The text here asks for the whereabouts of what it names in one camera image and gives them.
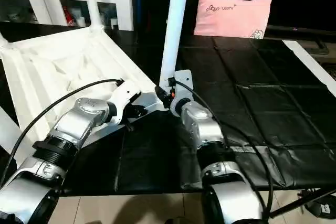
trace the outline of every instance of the white pole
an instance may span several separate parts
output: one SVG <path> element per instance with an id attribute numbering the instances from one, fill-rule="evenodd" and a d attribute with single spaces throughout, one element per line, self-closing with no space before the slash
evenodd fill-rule
<path id="1" fill-rule="evenodd" d="M 93 29 L 95 28 L 101 29 L 103 26 L 100 21 L 98 5 L 96 0 L 88 0 L 88 8 L 91 19 L 91 27 Z"/>
<path id="2" fill-rule="evenodd" d="M 174 76 L 186 0 L 170 0 L 160 87 L 169 92 L 168 78 Z"/>

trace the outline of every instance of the black frame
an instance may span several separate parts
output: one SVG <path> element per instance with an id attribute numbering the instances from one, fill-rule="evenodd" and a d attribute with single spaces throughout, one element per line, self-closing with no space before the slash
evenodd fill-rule
<path id="1" fill-rule="evenodd" d="M 292 203 L 289 203 L 283 207 L 280 207 L 279 209 L 273 211 L 270 213 L 270 218 L 275 218 L 279 215 L 283 215 L 289 211 L 292 211 L 298 207 L 301 207 L 309 202 L 312 202 L 314 200 L 323 198 L 324 196 L 330 195 L 336 193 L 336 189 L 319 189 L 312 193 L 307 194 L 306 196 L 303 196 L 302 198 L 293 201 Z"/>

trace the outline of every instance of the red item in cabinet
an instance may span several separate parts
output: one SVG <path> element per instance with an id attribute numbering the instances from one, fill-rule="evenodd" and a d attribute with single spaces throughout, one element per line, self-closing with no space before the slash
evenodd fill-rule
<path id="1" fill-rule="evenodd" d="M 67 20 L 68 26 L 75 26 L 75 21 L 72 18 L 66 6 L 63 6 L 63 11 L 64 11 L 65 19 Z"/>

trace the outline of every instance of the cable connector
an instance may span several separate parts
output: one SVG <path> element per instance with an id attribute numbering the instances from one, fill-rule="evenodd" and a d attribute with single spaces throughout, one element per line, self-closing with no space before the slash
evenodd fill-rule
<path id="1" fill-rule="evenodd" d="M 170 78 L 168 78 L 168 84 L 169 84 L 170 87 L 175 86 L 175 85 L 176 85 L 176 80 L 175 80 L 175 78 L 174 78 L 174 77 L 170 77 Z"/>

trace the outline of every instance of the black table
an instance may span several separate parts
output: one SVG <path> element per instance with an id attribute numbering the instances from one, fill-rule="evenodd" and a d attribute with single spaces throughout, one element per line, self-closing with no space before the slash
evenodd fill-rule
<path id="1" fill-rule="evenodd" d="M 0 23 L 17 41 L 73 28 Z M 164 34 L 107 31 L 121 49 L 159 82 Z M 177 69 L 190 69 L 194 89 L 217 116 L 257 145 L 275 189 L 334 188 L 336 98 L 282 41 L 182 37 Z M 0 106 L 15 120 L 3 71 Z M 154 112 L 83 148 L 68 173 L 64 195 L 197 191 L 199 168 L 179 119 Z M 258 189 L 265 171 L 238 133 L 224 128 L 239 165 Z"/>

